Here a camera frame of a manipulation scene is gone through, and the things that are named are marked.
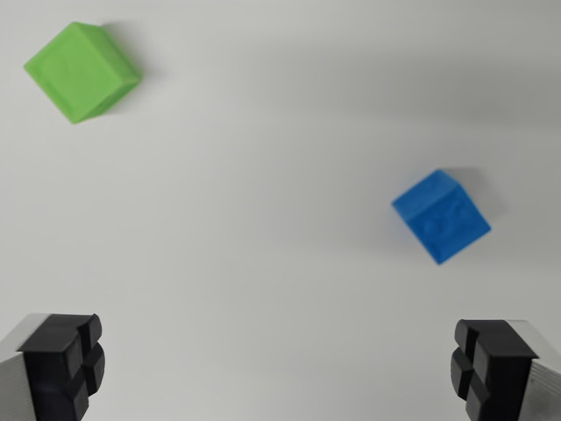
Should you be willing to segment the black silver gripper right finger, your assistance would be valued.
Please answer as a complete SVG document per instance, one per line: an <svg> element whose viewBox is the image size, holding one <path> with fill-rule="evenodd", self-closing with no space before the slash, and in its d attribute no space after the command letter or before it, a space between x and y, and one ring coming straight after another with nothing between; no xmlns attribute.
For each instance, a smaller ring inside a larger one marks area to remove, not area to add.
<svg viewBox="0 0 561 421"><path fill-rule="evenodd" d="M559 420L560 352L525 320L460 319L451 382L474 421Z"/></svg>

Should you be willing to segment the black silver gripper left finger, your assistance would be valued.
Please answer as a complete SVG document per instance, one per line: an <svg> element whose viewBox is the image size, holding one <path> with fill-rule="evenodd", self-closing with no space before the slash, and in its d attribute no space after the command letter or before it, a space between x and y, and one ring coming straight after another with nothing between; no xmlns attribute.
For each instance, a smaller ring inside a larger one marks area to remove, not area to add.
<svg viewBox="0 0 561 421"><path fill-rule="evenodd" d="M96 314L32 313L1 339L1 419L83 419L105 355Z"/></svg>

